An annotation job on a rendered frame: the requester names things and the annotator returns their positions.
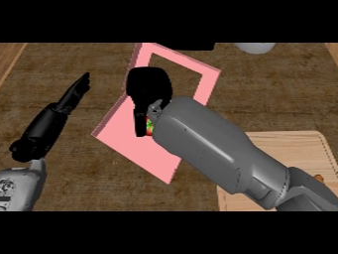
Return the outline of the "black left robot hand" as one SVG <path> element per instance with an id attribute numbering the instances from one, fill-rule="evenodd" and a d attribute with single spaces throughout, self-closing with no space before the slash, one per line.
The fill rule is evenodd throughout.
<path id="1" fill-rule="evenodd" d="M 12 143 L 12 159 L 21 163 L 46 157 L 62 133 L 68 117 L 89 91 L 89 73 L 74 82 L 61 100 L 52 102 L 30 123 L 21 138 Z"/>

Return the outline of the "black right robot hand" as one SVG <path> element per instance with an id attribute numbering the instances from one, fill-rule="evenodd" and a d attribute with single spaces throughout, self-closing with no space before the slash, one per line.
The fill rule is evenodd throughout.
<path id="1" fill-rule="evenodd" d="M 173 87 L 169 74 L 160 67 L 135 67 L 127 74 L 126 94 L 132 98 L 135 134 L 138 137 L 146 135 L 146 112 L 148 106 L 161 100 L 161 107 L 170 103 Z"/>

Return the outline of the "pink cutting board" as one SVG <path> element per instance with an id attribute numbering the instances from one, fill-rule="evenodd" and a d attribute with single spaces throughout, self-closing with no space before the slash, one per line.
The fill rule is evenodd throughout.
<path id="1" fill-rule="evenodd" d="M 152 55 L 203 75 L 194 99 L 207 104 L 222 71 L 155 43 L 135 45 L 129 68 L 148 66 Z M 132 99 L 121 93 L 90 135 L 166 184 L 170 184 L 182 159 L 158 146 L 151 136 L 141 138 L 135 136 L 132 110 Z"/>

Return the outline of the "tan cardboard box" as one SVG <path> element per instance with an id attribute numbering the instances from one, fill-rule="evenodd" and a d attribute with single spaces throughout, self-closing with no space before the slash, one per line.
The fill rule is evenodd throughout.
<path id="1" fill-rule="evenodd" d="M 318 131 L 248 132 L 254 145 L 288 167 L 324 179 L 338 196 L 338 165 Z"/>

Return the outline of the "pale grey round object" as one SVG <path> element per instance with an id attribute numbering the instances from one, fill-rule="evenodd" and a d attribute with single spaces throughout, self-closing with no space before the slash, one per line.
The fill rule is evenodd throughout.
<path id="1" fill-rule="evenodd" d="M 248 54 L 262 55 L 272 50 L 275 43 L 235 43 L 235 46 Z"/>

